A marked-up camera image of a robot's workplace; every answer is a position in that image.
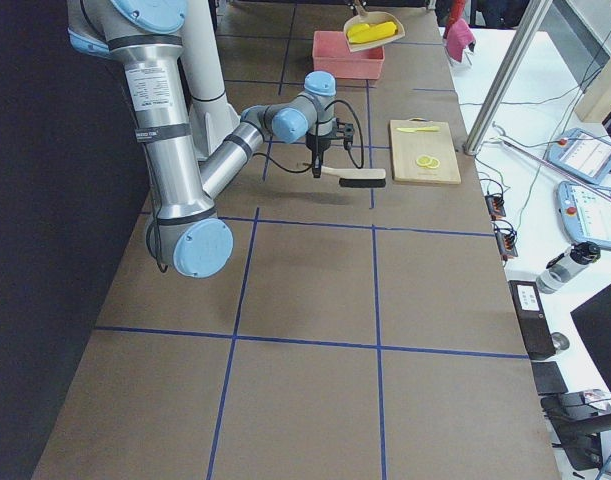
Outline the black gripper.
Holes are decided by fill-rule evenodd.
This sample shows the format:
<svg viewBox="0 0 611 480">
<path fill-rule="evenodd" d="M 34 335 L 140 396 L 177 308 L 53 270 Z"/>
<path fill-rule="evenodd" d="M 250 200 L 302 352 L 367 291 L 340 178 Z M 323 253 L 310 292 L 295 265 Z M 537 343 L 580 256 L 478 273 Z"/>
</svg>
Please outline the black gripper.
<svg viewBox="0 0 611 480">
<path fill-rule="evenodd" d="M 306 146 L 312 152 L 311 171 L 314 178 L 322 174 L 323 155 L 333 141 L 342 141 L 343 148 L 350 151 L 354 141 L 354 124 L 342 122 L 334 117 L 316 124 L 306 133 Z"/>
</svg>

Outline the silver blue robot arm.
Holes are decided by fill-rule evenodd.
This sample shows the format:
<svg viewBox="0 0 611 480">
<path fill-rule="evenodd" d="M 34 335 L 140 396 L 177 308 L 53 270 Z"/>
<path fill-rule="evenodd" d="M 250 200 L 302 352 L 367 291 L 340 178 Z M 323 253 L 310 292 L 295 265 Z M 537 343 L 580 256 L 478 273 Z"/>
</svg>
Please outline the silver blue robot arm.
<svg viewBox="0 0 611 480">
<path fill-rule="evenodd" d="M 215 200 L 267 138 L 304 139 L 314 175 L 333 141 L 352 141 L 327 72 L 307 75 L 289 102 L 237 112 L 205 1 L 71 1 L 68 20 L 77 51 L 123 66 L 151 183 L 146 243 L 160 268 L 206 278 L 225 266 L 233 235 Z"/>
</svg>

